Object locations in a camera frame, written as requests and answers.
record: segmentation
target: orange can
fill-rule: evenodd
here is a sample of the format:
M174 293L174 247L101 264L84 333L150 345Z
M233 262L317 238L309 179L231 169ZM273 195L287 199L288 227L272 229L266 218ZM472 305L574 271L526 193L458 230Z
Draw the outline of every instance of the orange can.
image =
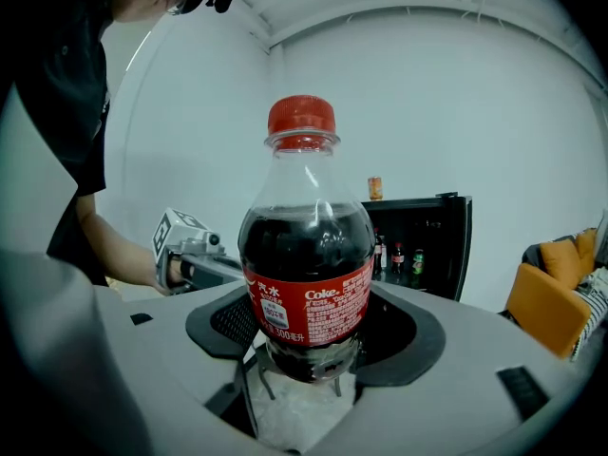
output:
M382 196L382 178L374 177L368 179L368 187L370 188L370 200L379 201Z

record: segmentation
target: black mesh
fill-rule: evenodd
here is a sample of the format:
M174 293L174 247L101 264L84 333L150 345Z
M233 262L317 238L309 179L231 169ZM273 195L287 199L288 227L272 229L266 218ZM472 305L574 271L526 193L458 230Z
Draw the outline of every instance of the black mesh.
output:
M216 311L211 317L211 327L247 351L254 342L258 329L249 296L244 295Z

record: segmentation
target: orange armchair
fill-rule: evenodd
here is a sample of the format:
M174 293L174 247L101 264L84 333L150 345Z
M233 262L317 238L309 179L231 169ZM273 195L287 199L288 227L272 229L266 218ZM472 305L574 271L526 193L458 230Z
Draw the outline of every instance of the orange armchair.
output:
M506 308L522 329L559 358L572 353L589 305L541 269L522 263Z

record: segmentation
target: orange cushion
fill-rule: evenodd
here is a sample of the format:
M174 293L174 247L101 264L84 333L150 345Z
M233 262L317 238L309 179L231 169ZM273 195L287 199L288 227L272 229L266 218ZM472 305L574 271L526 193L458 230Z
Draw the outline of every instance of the orange cushion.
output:
M586 232L583 232L577 236L580 272L582 273L583 277L591 274L596 264L596 260L593 257L593 249L596 244L596 233L597 230L595 228L590 228Z
M550 276L568 289L575 289L579 285L582 280L579 252L571 240L541 243L541 254Z

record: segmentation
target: man's arm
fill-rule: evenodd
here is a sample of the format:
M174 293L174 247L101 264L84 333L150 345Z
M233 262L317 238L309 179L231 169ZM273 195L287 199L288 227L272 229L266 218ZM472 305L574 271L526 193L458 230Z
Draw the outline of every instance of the man's arm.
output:
M78 198L76 214L108 276L128 284L154 287L163 295L169 294L156 279L156 263L152 251L122 237L100 217L95 209L94 195ZM181 281L179 265L175 262L171 265L169 277L171 282Z

